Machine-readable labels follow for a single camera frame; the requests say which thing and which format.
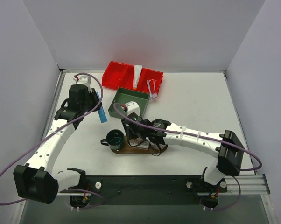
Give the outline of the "clear textured glass holder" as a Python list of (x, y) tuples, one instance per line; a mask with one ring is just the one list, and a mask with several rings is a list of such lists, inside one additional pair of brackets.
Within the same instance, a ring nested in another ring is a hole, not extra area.
[(128, 141), (129, 146), (131, 146), (132, 148), (136, 148), (136, 149), (141, 149), (141, 150), (148, 150), (149, 148), (149, 143), (147, 140), (143, 140), (141, 138), (137, 138), (137, 139), (130, 139)]

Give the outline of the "dark green mug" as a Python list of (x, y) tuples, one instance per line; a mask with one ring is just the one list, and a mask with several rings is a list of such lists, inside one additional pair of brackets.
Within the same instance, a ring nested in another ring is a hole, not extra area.
[(113, 129), (107, 133), (105, 139), (100, 141), (100, 144), (109, 146), (113, 151), (120, 151), (125, 147), (124, 134), (118, 129)]

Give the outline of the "blue toothpaste tube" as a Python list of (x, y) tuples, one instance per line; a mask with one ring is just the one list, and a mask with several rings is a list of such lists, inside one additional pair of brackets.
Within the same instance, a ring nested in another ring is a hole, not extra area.
[(103, 103), (101, 103), (100, 109), (98, 110), (98, 115), (99, 115), (99, 119), (101, 124), (107, 122), (107, 117), (103, 108)]

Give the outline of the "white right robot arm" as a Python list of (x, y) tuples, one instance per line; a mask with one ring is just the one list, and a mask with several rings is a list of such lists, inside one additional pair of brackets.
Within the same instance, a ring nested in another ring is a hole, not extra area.
[(204, 182), (210, 185), (219, 184), (226, 176), (236, 177), (240, 174), (244, 147), (232, 131), (205, 133), (162, 119), (149, 121), (134, 112), (121, 122), (131, 139), (141, 138), (158, 149), (180, 145), (215, 158), (214, 163), (206, 167), (202, 174)]

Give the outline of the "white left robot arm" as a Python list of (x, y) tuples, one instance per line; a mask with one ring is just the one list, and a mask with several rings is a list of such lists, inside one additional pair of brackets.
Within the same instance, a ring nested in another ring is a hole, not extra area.
[(88, 84), (74, 84), (69, 97), (56, 112), (46, 140), (25, 165), (17, 165), (13, 175), (18, 196), (45, 204), (54, 201), (67, 188), (81, 192), (87, 188), (85, 171), (67, 168), (53, 173), (53, 166), (67, 139), (77, 130), (83, 115), (101, 108), (95, 89)]

